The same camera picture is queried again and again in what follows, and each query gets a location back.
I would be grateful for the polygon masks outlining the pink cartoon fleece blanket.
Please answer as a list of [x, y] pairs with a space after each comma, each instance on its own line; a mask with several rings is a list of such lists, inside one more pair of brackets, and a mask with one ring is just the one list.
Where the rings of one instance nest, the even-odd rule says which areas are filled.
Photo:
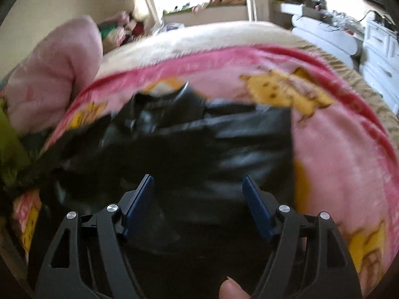
[[290, 109], [294, 199], [291, 204], [276, 200], [304, 215], [328, 212], [349, 249], [362, 298], [372, 294], [398, 254], [396, 145], [365, 99], [320, 58], [287, 47], [251, 45], [112, 71], [82, 90], [55, 128], [24, 139], [40, 153], [18, 173], [9, 192], [17, 201], [34, 197], [33, 205], [14, 212], [34, 297], [28, 256], [44, 205], [30, 170], [65, 133], [118, 113], [136, 94], [160, 97], [184, 86], [206, 101]]

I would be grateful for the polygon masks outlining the pink quilted duvet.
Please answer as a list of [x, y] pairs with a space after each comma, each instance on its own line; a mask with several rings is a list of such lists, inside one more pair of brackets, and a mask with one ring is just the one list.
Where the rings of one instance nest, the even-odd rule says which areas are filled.
[[103, 58], [101, 34], [84, 15], [50, 32], [11, 73], [7, 115], [19, 135], [58, 125], [81, 90], [93, 83]]

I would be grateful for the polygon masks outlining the green cloth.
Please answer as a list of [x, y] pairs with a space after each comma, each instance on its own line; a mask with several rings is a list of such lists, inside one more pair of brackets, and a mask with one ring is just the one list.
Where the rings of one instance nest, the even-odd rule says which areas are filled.
[[6, 114], [6, 101], [1, 98], [1, 181], [5, 188], [15, 184], [18, 172], [30, 165], [30, 158]]

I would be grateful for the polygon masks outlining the black leather jacket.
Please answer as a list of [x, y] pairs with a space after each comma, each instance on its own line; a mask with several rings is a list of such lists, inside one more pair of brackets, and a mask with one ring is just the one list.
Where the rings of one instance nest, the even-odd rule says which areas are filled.
[[242, 182], [252, 177], [279, 202], [293, 202], [291, 127], [289, 108], [206, 101], [184, 86], [136, 94], [118, 113], [65, 133], [29, 173], [44, 205], [29, 283], [36, 287], [69, 212], [94, 215], [151, 175], [151, 202], [122, 248], [144, 298], [216, 298], [226, 276], [253, 291], [271, 247]]

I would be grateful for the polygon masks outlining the white dresser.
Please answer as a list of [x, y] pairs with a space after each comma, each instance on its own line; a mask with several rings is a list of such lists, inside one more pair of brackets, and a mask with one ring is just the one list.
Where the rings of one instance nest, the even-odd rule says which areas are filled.
[[365, 82], [398, 116], [398, 32], [368, 19], [359, 71]]

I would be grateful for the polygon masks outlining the clothes pile at window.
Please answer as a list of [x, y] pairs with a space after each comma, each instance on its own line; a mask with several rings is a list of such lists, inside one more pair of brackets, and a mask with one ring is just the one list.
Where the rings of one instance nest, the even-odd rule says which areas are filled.
[[220, 7], [220, 6], [234, 6], [234, 5], [246, 5], [247, 0], [192, 0], [184, 5], [177, 5], [171, 10], [165, 9], [163, 15], [171, 13], [179, 13], [184, 11], [190, 11], [193, 13], [199, 13], [208, 7]]

